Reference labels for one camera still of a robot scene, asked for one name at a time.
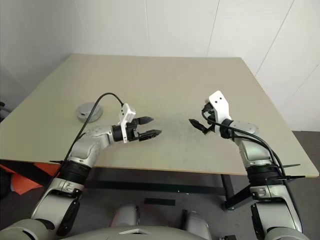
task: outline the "white wall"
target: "white wall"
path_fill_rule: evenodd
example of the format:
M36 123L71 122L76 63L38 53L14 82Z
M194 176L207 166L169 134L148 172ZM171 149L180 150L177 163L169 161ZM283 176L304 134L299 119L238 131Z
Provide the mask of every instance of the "white wall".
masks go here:
M320 131L319 0L0 0L0 97L70 53L242 57L293 130Z

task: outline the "table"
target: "table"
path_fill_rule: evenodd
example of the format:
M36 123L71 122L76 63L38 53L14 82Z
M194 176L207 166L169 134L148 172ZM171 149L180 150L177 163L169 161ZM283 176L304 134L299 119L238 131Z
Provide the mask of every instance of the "table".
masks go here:
M220 90L234 120L260 128L287 175L319 172L241 58L140 57L72 54L1 123L0 158L28 163L60 161L82 126L75 110L113 92L154 121L139 127L162 133L143 142L105 149L97 167L246 175L238 147L211 133L204 136L189 118L202 123L204 100ZM118 102L105 97L101 118L88 124L115 125Z

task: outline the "wall panel seam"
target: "wall panel seam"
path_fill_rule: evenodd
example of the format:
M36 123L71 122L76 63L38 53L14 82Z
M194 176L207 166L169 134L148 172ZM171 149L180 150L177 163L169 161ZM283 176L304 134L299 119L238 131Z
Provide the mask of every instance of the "wall panel seam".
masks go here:
M297 87L297 89L294 91L294 93L292 93L284 102L284 104L281 106L282 108L284 108L289 102L290 99L293 98L296 93L299 91L299 89L308 81L308 79L310 78L310 76L314 73L314 71L317 69L317 67L319 66L320 63L318 63L313 69L312 71L308 74L308 76L305 78L305 80Z
M15 74L11 71L11 69L10 69L7 65L5 65L3 62L1 63L1 65L11 74L11 76L13 77L13 80L14 80L17 84L19 84L19 86L25 91L25 93L26 93L27 95L29 95L30 92L17 80Z
M76 11L77 11L78 14L79 14L79 18L80 18L80 21L81 21L81 25L82 25L82 27L83 27L83 29L84 29L84 32L85 32L86 34L88 34L87 27L86 27L86 25L85 25L85 23L84 23L84 20L83 20L82 16L81 16L81 13L80 13L80 9L79 9L79 7L78 7L77 0L73 0L73 1L74 1L74 4L75 4L75 7L76 7Z
M276 32L276 34L275 34L275 36L274 36L274 39L273 39L273 41L272 41L272 43L271 43L271 45L270 45L269 49L267 50L267 52L266 52L266 54L265 54L265 56L264 56L264 58L263 58L263 60L262 60L262 62L261 62L261 64L260 64L260 66L258 67L258 69L257 69L256 73L254 74L254 76L255 76L255 77L257 76L257 74L258 74L258 72L260 71L260 69L261 69L262 65L264 64L265 60L267 59L267 56L268 56L268 54L269 54L269 52L270 52L271 48L273 47L273 45L274 45L274 43L275 43L275 41L276 41L276 39L277 39L277 37L278 37L278 35L279 35L279 33L280 33L281 29L282 29L282 26L284 25L284 23L285 23L285 21L286 21L286 19L287 19L288 15L289 15L289 12L290 12L291 7L293 6L294 2L295 2L295 0L292 0L292 3L291 3L291 5L290 5L290 7L289 7L288 11L286 12L286 14L285 14L285 16L284 16L283 21L282 21L282 23L281 23L281 25L280 25L280 27L279 27L278 31Z
M29 27L28 27L28 25L27 25L27 23L26 23L26 20L22 17L21 11L18 9L17 5L16 5L13 1L9 1L9 2L10 2L10 4L11 4L12 8L13 8L13 12L14 12L16 15L18 15L18 18L20 19L23 27L25 28L25 30L26 30L26 32L27 32L26 37L30 40L30 43L31 43L31 44L34 44L34 46L39 50L39 52L41 53L41 55L44 56L44 55L45 55L44 50L43 50L41 47L39 47L39 44L37 43L37 41L35 40L35 38L30 34L31 31L29 30ZM28 94L30 94L31 92L29 92L29 91L24 87L24 85L20 82L20 80L19 80L17 77L15 77L13 71L11 71L11 69L10 69L8 66L6 66L6 68L7 68L8 71L11 73L11 75L14 77L14 79L16 80L16 82L19 83L19 85L20 85Z
M211 29L210 40L209 40L208 49L207 49L206 55L205 55L206 58L208 57L209 50L210 50L210 46L211 46L211 41L212 41L212 35L214 34L214 29L215 29L215 24L216 24L216 18L217 18L218 9L219 9L219 3L220 3L220 0L218 0L218 3L217 3L217 5L216 5L215 15L214 15L213 24L212 24L212 29Z
M147 0L144 0L144 14L145 14L145 25L146 25L146 37L147 37L147 41L148 41L147 54L148 54L148 56L151 56Z

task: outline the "silver robot arm segment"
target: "silver robot arm segment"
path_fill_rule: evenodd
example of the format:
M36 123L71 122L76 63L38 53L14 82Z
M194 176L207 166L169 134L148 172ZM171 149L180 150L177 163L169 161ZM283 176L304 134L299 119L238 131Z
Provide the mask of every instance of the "silver robot arm segment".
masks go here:
M231 139L239 147L250 182L251 196L257 200L251 206L257 238L276 240L287 236L291 238L286 239L307 240L302 234L301 221L286 185L287 176L280 170L272 149L268 149L263 140L257 140L260 139L259 128L248 122L232 120L229 104L220 91L216 91L205 102L202 116L210 126L206 128L195 119L189 121L204 134L215 132L222 138Z
M48 240L68 234L76 219L80 196L91 168L100 152L115 142L144 141L156 137L160 130L137 132L137 126L153 118L134 118L135 110L124 103L119 124L96 126L88 130L73 145L67 161L63 161L57 177L35 206L31 219L24 219L0 231L4 240Z

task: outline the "orange object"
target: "orange object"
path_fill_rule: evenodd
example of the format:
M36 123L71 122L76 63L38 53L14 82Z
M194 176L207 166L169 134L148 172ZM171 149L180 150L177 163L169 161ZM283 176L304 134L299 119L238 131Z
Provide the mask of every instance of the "orange object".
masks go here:
M35 163L36 167L40 168L50 176L53 176L59 168L57 164L49 163ZM5 169L7 172L12 173L11 177L11 190L15 191L17 194L22 195L31 189L36 189L42 187L40 184L12 171L11 169L0 164L0 167Z

